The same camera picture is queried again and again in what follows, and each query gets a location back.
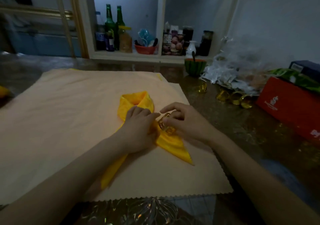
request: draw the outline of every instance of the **dark blue box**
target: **dark blue box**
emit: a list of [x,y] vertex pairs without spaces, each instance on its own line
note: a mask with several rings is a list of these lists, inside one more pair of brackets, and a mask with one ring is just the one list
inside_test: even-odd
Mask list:
[[320,83],[320,64],[312,61],[293,61],[289,69],[302,73]]

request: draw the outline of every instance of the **yellow lid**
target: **yellow lid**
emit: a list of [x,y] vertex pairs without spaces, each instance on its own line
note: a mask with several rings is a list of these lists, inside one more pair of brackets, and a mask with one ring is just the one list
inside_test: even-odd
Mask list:
[[131,27],[119,25],[119,29],[126,29],[126,30],[130,30],[130,29],[131,29]]

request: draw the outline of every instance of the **orange bowl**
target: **orange bowl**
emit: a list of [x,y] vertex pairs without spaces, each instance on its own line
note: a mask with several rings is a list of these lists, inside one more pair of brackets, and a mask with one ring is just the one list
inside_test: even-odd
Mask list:
[[134,45],[134,47],[136,48],[139,54],[145,54],[145,55],[153,55],[156,50],[156,47],[153,47],[153,46],[144,47],[144,46]]

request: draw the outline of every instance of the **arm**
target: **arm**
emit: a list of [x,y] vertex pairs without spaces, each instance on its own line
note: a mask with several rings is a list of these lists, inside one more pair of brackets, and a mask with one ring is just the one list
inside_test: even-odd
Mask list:
[[177,134],[211,146],[246,192],[266,224],[320,224],[318,215],[267,170],[258,165],[230,138],[215,129],[192,106],[173,103],[163,121]]
[[147,109],[131,108],[115,134],[1,211],[0,224],[60,223],[108,165],[155,142],[156,133],[149,130],[159,115]]

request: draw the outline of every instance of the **forearm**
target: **forearm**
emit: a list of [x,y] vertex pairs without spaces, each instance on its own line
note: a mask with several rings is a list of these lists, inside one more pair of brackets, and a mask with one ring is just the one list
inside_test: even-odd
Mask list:
[[0,212],[0,224],[58,224],[96,180],[124,152],[110,137]]
[[230,138],[217,133],[210,146],[246,192],[266,224],[320,224],[318,215]]

